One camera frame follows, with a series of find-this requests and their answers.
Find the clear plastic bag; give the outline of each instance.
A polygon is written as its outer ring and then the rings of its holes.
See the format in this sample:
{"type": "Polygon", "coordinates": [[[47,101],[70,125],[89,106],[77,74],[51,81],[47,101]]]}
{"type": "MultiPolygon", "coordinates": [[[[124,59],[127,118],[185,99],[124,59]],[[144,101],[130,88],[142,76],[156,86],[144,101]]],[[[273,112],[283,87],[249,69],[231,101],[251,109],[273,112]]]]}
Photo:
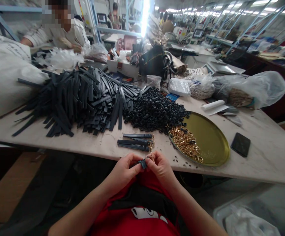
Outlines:
{"type": "Polygon", "coordinates": [[[81,54],[85,59],[90,59],[102,63],[106,63],[108,51],[102,43],[95,43],[89,46],[88,44],[84,45],[82,48],[81,54]]]}
{"type": "Polygon", "coordinates": [[[41,65],[46,65],[49,70],[73,70],[77,63],[84,63],[84,59],[81,54],[74,53],[73,50],[63,50],[59,48],[53,48],[50,53],[46,54],[45,59],[43,57],[37,57],[36,61],[41,65]]]}
{"type": "Polygon", "coordinates": [[[168,90],[170,93],[179,95],[179,96],[190,96],[191,89],[189,87],[189,80],[171,78],[168,90]]]}
{"type": "Polygon", "coordinates": [[[156,87],[160,89],[161,86],[161,77],[155,75],[147,75],[147,86],[156,87]]]}
{"type": "Polygon", "coordinates": [[[211,98],[214,93],[213,79],[211,75],[195,75],[190,81],[190,89],[193,98],[207,99],[211,98]]]}
{"type": "Polygon", "coordinates": [[[265,71],[253,76],[226,75],[215,78],[214,98],[222,99],[225,103],[227,103],[232,88],[240,89],[253,97],[251,105],[255,109],[270,106],[285,94],[285,81],[275,71],[265,71]]]}

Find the white paper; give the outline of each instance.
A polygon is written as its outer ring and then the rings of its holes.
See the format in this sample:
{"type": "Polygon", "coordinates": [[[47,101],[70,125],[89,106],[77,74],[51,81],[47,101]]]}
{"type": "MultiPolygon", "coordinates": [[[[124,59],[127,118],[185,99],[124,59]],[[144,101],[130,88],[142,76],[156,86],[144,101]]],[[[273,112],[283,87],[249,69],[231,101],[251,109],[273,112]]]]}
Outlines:
{"type": "Polygon", "coordinates": [[[225,110],[226,108],[228,108],[228,106],[226,106],[224,104],[223,100],[219,100],[219,101],[215,101],[213,103],[209,103],[206,105],[201,106],[201,109],[208,115],[214,115],[220,111],[225,110]]]}

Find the paper roll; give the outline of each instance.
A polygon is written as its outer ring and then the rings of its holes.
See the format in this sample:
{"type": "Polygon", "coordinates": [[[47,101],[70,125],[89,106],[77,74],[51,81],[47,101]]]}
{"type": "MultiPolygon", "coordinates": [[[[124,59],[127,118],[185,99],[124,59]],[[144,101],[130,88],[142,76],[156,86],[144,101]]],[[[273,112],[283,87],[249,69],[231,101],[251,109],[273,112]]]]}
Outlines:
{"type": "Polygon", "coordinates": [[[215,108],[215,107],[218,107],[220,105],[223,105],[224,104],[224,101],[223,100],[219,100],[219,101],[215,101],[213,103],[209,103],[209,104],[206,104],[206,105],[202,105],[201,106],[201,109],[203,111],[207,111],[209,109],[212,109],[212,108],[215,108]]]}

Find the black smartphone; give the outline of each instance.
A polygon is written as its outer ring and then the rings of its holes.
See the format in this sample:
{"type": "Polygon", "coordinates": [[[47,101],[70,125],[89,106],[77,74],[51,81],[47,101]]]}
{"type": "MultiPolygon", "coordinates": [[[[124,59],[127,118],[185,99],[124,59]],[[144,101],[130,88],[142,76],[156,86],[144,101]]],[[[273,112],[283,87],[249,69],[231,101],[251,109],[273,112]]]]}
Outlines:
{"type": "Polygon", "coordinates": [[[236,133],[231,148],[242,157],[247,157],[251,141],[240,133],[236,133]]]}

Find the handbag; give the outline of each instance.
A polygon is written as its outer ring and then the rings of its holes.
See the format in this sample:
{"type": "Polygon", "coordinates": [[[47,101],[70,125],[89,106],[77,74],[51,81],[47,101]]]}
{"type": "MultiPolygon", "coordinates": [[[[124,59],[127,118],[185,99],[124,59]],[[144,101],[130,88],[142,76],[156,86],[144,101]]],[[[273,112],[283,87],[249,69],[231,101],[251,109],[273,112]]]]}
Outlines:
{"type": "Polygon", "coordinates": [[[165,55],[162,45],[154,45],[148,52],[139,58],[140,75],[156,75],[166,80],[168,75],[172,77],[177,70],[173,67],[172,57],[165,55]]]}

